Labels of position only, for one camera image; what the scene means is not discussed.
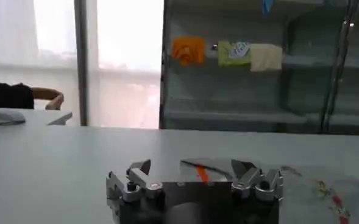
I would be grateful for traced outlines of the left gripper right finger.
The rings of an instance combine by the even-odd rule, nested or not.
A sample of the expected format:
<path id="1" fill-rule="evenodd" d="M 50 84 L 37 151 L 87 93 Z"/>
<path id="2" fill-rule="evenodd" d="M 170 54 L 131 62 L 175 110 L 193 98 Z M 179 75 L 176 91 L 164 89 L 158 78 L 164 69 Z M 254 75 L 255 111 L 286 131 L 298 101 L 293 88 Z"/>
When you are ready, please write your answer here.
<path id="1" fill-rule="evenodd" d="M 250 162 L 232 161 L 236 178 L 231 188 L 240 199 L 255 199 L 263 202 L 283 200 L 283 175 L 279 169 L 269 169 L 266 173 Z"/>

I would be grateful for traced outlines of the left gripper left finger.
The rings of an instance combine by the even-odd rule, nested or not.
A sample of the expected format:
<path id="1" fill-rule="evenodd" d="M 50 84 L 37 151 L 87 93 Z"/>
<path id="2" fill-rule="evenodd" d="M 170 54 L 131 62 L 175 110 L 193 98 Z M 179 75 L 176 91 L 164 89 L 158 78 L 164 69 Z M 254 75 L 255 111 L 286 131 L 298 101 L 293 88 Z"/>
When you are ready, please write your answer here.
<path id="1" fill-rule="evenodd" d="M 124 175 L 110 171 L 105 180 L 107 206 L 114 210 L 120 201 L 140 202 L 141 199 L 157 201 L 164 197 L 163 183 L 149 176 L 151 160 L 134 162 Z"/>

